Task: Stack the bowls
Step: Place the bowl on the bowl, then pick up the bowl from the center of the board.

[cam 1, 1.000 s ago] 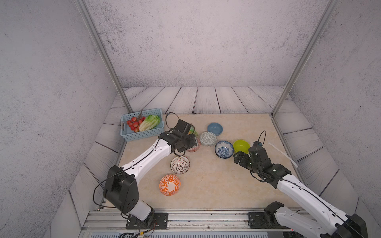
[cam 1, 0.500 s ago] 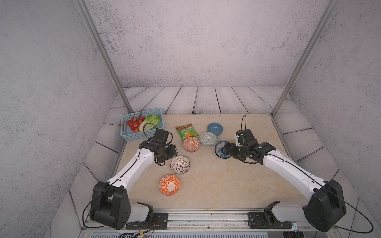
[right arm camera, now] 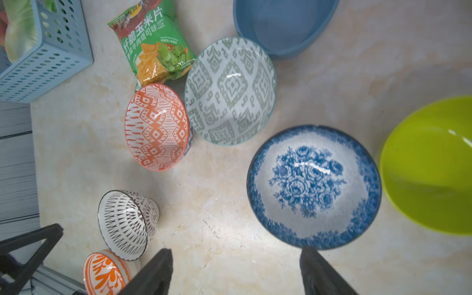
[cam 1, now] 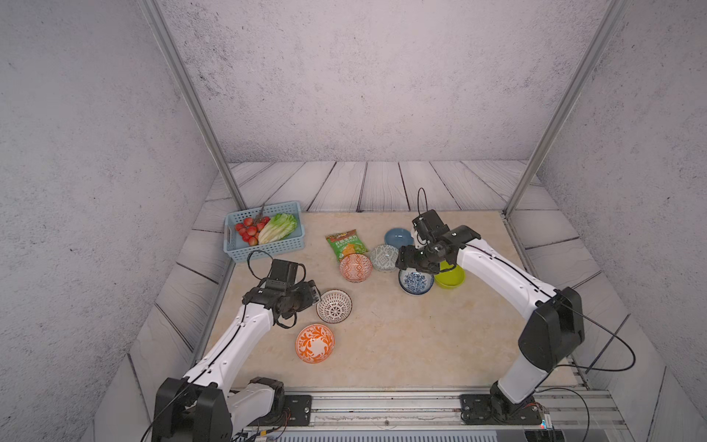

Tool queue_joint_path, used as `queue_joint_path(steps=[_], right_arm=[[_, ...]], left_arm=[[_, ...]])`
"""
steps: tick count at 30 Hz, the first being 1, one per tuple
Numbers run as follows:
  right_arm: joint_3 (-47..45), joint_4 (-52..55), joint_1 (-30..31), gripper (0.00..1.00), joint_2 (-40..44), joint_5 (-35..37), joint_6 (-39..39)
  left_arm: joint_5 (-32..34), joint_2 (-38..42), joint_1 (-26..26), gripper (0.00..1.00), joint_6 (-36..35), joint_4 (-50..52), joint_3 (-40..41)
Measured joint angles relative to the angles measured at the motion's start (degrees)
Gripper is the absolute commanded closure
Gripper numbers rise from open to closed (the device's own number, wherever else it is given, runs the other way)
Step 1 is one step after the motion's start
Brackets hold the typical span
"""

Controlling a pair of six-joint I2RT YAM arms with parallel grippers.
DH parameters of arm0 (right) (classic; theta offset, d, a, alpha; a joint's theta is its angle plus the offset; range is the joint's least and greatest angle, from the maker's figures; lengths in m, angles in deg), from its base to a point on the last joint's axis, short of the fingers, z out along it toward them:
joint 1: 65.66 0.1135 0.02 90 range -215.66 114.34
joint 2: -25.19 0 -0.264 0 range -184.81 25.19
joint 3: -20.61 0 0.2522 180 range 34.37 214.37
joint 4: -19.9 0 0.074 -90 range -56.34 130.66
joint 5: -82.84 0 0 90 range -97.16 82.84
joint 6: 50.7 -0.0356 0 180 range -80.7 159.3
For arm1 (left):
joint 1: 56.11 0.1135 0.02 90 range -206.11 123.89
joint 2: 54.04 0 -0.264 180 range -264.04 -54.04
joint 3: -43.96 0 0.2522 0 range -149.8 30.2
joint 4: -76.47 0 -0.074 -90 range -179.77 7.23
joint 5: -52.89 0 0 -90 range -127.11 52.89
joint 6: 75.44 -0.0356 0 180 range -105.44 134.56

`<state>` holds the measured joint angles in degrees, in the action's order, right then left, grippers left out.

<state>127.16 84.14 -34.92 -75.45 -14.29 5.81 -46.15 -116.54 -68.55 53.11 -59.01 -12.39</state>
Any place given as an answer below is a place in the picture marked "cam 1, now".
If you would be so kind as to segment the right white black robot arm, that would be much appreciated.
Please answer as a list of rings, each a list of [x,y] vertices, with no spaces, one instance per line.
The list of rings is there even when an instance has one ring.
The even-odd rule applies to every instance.
[[[574,289],[539,281],[510,263],[467,226],[414,219],[420,246],[404,246],[401,270],[441,274],[441,263],[474,274],[514,307],[526,325],[519,336],[520,355],[493,386],[487,407],[500,422],[514,419],[533,402],[533,393],[570,353],[585,341],[582,300]]]

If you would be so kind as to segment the grey green patterned bowl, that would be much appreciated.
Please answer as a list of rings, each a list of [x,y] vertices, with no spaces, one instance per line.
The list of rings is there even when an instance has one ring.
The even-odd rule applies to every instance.
[[[373,268],[379,272],[392,272],[397,269],[399,250],[388,244],[380,244],[368,254]]]

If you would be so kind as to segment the blue floral bowl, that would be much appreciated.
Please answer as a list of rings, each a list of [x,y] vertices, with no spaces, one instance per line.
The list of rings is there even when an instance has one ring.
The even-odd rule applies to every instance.
[[[414,269],[399,271],[399,285],[408,294],[421,296],[428,293],[435,283],[432,274],[421,273]]]

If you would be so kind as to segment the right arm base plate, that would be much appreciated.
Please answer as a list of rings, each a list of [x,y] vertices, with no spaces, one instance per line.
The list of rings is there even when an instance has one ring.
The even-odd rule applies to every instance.
[[[460,418],[465,425],[541,425],[543,414],[530,396],[522,403],[510,403],[491,394],[460,395]]]

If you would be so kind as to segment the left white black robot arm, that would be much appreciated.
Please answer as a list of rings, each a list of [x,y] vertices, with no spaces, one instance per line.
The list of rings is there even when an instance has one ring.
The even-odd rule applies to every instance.
[[[230,441],[235,432],[274,410],[282,384],[254,379],[230,389],[252,351],[281,318],[320,301],[314,281],[265,279],[243,297],[237,317],[211,351],[180,379],[168,378],[156,394],[154,420],[145,431],[153,441]]]

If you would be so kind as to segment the white brown lattice bowl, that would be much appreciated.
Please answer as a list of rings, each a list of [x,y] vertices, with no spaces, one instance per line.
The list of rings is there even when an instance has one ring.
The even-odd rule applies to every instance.
[[[320,319],[326,323],[341,323],[351,315],[353,300],[346,292],[331,289],[321,295],[316,311]]]

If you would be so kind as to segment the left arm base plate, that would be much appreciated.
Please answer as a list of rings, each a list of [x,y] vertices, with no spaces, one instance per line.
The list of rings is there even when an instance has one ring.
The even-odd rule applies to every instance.
[[[259,418],[260,427],[307,427],[312,411],[311,395],[285,394],[276,396],[272,410]]]

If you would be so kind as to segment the red patterned bowl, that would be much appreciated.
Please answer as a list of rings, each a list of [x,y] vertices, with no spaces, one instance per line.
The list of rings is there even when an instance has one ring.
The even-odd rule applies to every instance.
[[[352,253],[344,257],[340,263],[340,273],[351,283],[366,281],[373,272],[373,264],[364,254]]]

